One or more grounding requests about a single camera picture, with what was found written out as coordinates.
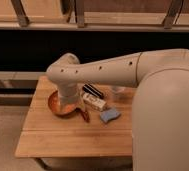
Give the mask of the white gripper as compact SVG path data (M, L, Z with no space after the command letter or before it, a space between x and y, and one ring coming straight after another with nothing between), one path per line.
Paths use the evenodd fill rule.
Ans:
M76 83L59 83L58 98L61 106L76 104L79 99L79 89Z

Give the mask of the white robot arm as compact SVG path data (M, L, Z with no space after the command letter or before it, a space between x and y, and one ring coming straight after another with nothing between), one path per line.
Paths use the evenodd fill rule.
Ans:
M67 53L52 63L48 79L63 103L79 83L134 87L133 171L189 171L189 50L139 52L81 64Z

